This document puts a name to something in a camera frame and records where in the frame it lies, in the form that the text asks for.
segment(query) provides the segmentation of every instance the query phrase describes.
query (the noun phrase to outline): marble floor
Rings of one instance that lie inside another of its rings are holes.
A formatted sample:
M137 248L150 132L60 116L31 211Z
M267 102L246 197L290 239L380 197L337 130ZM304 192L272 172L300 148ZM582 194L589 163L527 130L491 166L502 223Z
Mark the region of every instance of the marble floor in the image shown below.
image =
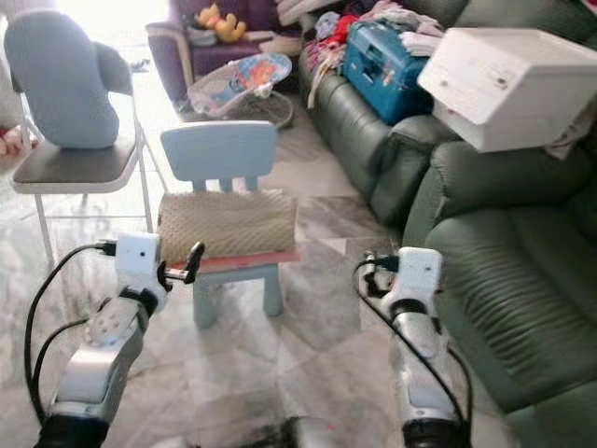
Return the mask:
M153 70L135 75L135 83L141 119L169 188L187 190L170 173L159 140L179 118ZM280 131L276 163L261 182L262 188L282 188L298 198L300 261L281 266L284 313L263 315L258 281L226 285L212 291L216 324L199 331L191 290L176 285L168 306L152 317L104 446L147 447L175 435L204 448L275 446L279 424L303 414L336 425L348 447L401 446L388 364L391 338L361 307L350 283L366 248L389 252L398 241L377 223L294 100L293 125ZM23 385L22 337L29 302L47 267L34 200L12 191L11 169L6 161L0 165L0 446L24 448L35 443L38 426ZM162 194L155 172L149 184L155 218ZM48 197L46 207L49 215L142 215L138 174L117 193L87 201ZM144 229L142 218L50 221L60 256L119 231ZM52 329L88 314L115 288L112 259L78 256L39 308L34 350ZM78 330L69 331L50 349L42 372L45 401L78 337ZM456 389L463 395L462 379ZM480 386L476 403L476 445L512 446Z

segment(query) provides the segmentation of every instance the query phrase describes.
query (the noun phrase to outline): green leather sofa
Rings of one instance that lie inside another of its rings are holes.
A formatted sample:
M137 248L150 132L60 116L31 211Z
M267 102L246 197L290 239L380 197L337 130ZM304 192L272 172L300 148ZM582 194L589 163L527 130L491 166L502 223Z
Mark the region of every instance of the green leather sofa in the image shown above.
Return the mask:
M565 161L439 146L403 244L444 256L439 316L523 446L597 446L597 129Z
M597 18L580 0L402 0L401 5L445 27L531 27L597 49ZM303 104L313 72L299 58ZM320 84L311 117L354 186L384 224L404 228L410 205L437 145L459 140L432 117L411 117L394 128L380 120L343 77Z

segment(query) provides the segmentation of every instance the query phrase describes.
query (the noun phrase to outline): pile of clothes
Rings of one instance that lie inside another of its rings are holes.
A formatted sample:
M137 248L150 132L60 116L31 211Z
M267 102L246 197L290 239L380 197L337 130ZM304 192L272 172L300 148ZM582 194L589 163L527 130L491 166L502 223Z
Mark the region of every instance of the pile of clothes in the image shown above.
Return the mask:
M412 56L431 56L444 35L438 21L417 14L391 0L378 1L368 12L357 15L353 9L340 15L330 11L315 24L316 38L307 44L307 65L313 76L308 107L314 106L315 92L328 70L341 70L346 40L351 24L356 21L381 21L395 28L405 50Z

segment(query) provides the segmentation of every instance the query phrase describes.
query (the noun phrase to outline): light blue chair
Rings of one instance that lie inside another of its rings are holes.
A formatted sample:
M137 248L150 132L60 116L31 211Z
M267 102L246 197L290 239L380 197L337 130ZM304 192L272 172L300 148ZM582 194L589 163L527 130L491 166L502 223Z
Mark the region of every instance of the light blue chair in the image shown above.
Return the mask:
M221 191L233 192L232 179L239 177L244 178L246 189L256 191L257 178L269 173L273 166L276 140L276 128L267 121L192 123L165 131L161 135L174 176L179 180L192 182L194 191L206 191L206 181L217 179ZM291 213L291 251L256 256L247 254L247 257L237 254L235 258L240 264L230 267L229 263L225 263L220 266L221 271L216 264L218 272L209 269L209 259L202 263L200 275L193 285L194 318L199 328L206 329L216 320L215 307L208 297L210 285L263 278L265 314L278 315L283 311L278 263L297 259L294 251L296 210L293 209ZM209 240L204 242L209 251Z

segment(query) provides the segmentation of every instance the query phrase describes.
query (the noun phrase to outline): white box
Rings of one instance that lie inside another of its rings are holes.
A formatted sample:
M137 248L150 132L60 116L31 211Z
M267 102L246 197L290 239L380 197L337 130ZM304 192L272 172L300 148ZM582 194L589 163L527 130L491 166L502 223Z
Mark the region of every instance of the white box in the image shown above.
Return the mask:
M540 147L597 92L597 52L538 30L451 28L419 84L479 151Z

